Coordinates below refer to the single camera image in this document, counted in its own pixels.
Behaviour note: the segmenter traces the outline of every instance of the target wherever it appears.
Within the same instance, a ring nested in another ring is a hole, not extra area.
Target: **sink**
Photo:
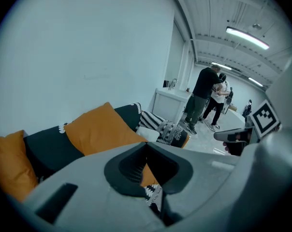
[[[168,87],[158,88],[156,92],[161,95],[168,96],[170,98],[173,98],[182,102],[187,102],[191,96],[191,93],[189,92],[182,91],[175,88],[169,90]]]

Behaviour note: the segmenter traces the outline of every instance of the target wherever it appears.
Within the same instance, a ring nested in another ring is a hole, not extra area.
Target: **person in white shirt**
[[[223,109],[223,105],[224,105],[224,98],[226,95],[230,94],[230,84],[228,81],[226,81],[226,74],[221,73],[219,75],[219,79],[221,79],[223,82],[221,83],[222,88],[219,91],[215,91],[216,90],[216,85],[214,85],[214,89],[212,91],[211,94],[211,98],[209,101],[209,104],[203,114],[202,119],[200,120],[202,123],[205,122],[205,119],[207,118],[208,114],[210,113],[210,111],[212,111],[214,109],[214,107],[216,107],[216,114],[213,118],[213,122],[211,124],[209,124],[207,121],[205,122],[205,124],[212,130],[212,131],[216,131],[215,126],[217,124],[217,121],[220,117],[220,113]]]

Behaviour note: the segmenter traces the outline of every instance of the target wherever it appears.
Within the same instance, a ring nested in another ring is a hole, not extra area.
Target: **black pants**
[[[214,109],[214,107],[216,107],[216,114],[213,118],[213,126],[217,124],[217,120],[219,119],[220,113],[223,109],[223,103],[217,103],[213,98],[210,98],[209,104],[203,114],[203,118],[207,118],[208,114]]]

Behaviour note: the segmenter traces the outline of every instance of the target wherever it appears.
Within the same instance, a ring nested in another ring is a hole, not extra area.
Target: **person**
[[[209,101],[209,104],[203,114],[203,117],[201,119],[201,122],[204,123],[212,130],[212,131],[216,131],[215,126],[217,125],[217,121],[220,117],[220,113],[223,109],[223,105],[224,105],[224,97],[226,95],[230,94],[230,84],[228,81],[226,81],[226,74],[221,73],[219,75],[219,78],[223,81],[221,83],[222,88],[219,91],[213,91],[211,94],[211,98]],[[208,114],[210,113],[211,110],[213,110],[213,108],[216,108],[216,113],[215,116],[213,118],[213,122],[210,124],[207,121],[205,121],[205,119],[207,118]]]
[[[251,105],[252,105],[252,101],[249,100],[249,102],[246,104],[245,109],[244,109],[243,114],[242,114],[242,116],[244,118],[246,118],[251,113]]]
[[[187,130],[196,135],[195,124],[198,122],[198,118],[201,115],[206,103],[207,96],[211,91],[214,84],[218,84],[217,89],[221,90],[222,80],[219,79],[218,73],[220,67],[218,65],[212,65],[211,68],[207,67],[201,70],[196,85],[193,90],[193,102],[188,107],[187,117],[184,123],[187,124]]]
[[[233,98],[233,88],[230,87],[230,93],[229,93],[228,96],[226,96],[225,104],[224,104],[224,106],[223,106],[224,114],[227,113],[228,108],[229,108],[229,106],[230,106],[230,104],[231,104],[231,102],[232,102],[232,98]]]

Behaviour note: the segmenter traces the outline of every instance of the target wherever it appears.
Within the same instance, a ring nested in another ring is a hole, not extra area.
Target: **man in black shirt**
[[[185,123],[187,129],[192,133],[196,134],[195,124],[198,122],[198,118],[201,115],[203,108],[206,103],[207,96],[211,91],[214,84],[221,83],[217,73],[220,72],[220,67],[212,65],[211,68],[207,67],[201,70],[195,88],[193,90],[194,101],[192,106],[189,106]]]

